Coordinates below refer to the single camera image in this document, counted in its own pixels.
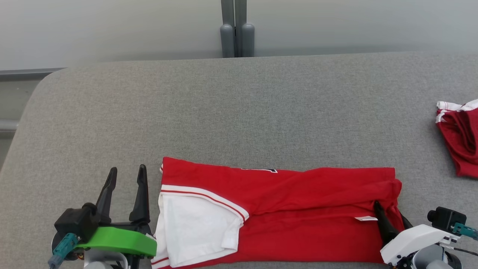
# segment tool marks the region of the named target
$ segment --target cable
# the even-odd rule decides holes
[[[469,251],[469,250],[462,249],[462,248],[458,248],[458,247],[450,247],[450,246],[443,245],[443,244],[440,244],[440,247],[449,248],[449,249],[454,249],[454,250],[456,250],[456,251],[461,251],[461,252],[465,252],[465,253],[468,253],[468,254],[471,254],[471,255],[478,256],[478,253],[476,253],[476,252]]]

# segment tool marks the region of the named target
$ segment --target black cable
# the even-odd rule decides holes
[[[469,250],[466,250],[466,249],[462,249],[462,248],[458,248],[458,247],[454,247],[453,249],[456,250],[456,251],[461,251],[461,252],[465,252],[465,253],[468,253],[468,254],[471,254],[471,255],[478,256],[478,253],[473,252],[473,251],[469,251]]]

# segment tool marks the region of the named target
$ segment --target teal connector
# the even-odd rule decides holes
[[[474,228],[464,226],[461,223],[455,223],[453,226],[453,232],[478,240],[478,231]]]
[[[64,261],[65,257],[70,253],[78,244],[78,238],[75,234],[66,234],[60,243],[53,250],[53,256],[48,260],[50,269],[58,269]]]

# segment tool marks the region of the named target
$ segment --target printed lettering on shirt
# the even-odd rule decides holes
[[[275,169],[246,169],[246,168],[241,168],[242,170],[257,170],[257,171],[269,171],[271,173],[277,173],[277,170]]]

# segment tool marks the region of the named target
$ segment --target red stripe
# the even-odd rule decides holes
[[[157,260],[157,261],[155,261],[155,262],[152,262],[151,265],[157,264],[158,262],[162,262],[162,261],[167,260],[167,259],[169,259],[169,258],[168,258],[168,257],[162,258],[162,259],[160,259],[160,260]]]
[[[199,192],[191,192],[191,191],[168,191],[168,190],[161,190],[161,191],[164,191],[164,192],[177,192],[177,193],[197,194],[197,195],[202,195],[202,196],[208,197],[209,199],[211,199],[211,200],[213,200],[213,201],[215,201],[215,202],[218,202],[218,203],[220,203],[220,204],[223,204],[223,205],[227,206],[228,208],[230,208],[230,209],[236,211],[236,212],[242,217],[242,220],[246,221],[246,218],[244,217],[244,215],[241,214],[241,212],[239,212],[237,209],[235,209],[234,207],[232,207],[232,206],[230,206],[230,205],[228,205],[228,204],[226,204],[226,203],[224,203],[224,202],[218,201],[218,200],[216,200],[216,199],[214,199],[214,198],[212,198],[212,197],[210,197],[210,196],[208,196],[208,195],[205,195],[205,194],[202,194],[202,193],[199,193]]]

